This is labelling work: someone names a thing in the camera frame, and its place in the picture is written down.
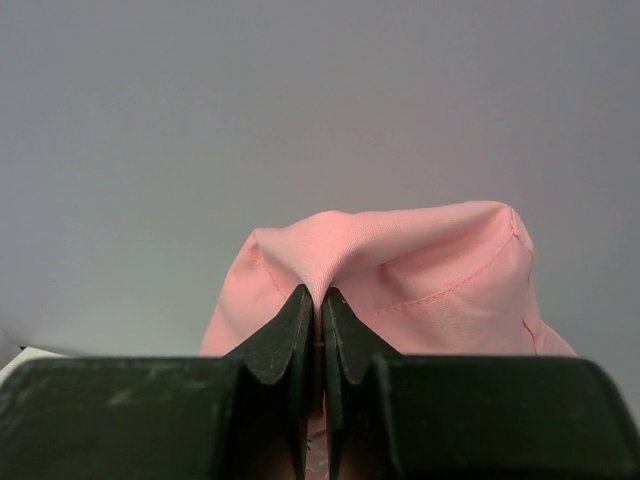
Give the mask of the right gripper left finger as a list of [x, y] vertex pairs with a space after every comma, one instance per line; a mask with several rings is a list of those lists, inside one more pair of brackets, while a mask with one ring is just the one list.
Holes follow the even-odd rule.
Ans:
[[5, 479], [301, 479], [313, 302], [220, 357], [40, 358], [1, 387]]

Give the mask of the pink bucket hat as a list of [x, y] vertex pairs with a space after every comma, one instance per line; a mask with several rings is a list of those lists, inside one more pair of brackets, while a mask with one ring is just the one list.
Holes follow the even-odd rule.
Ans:
[[254, 230], [227, 272], [201, 353], [221, 356], [305, 285], [337, 288], [356, 316], [408, 354], [569, 356], [541, 318], [534, 245], [495, 201], [410, 210], [326, 211]]

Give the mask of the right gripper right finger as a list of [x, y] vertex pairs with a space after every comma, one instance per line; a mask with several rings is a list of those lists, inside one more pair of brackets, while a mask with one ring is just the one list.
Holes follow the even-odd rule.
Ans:
[[333, 479], [635, 479], [639, 432], [583, 359], [404, 355], [322, 303]]

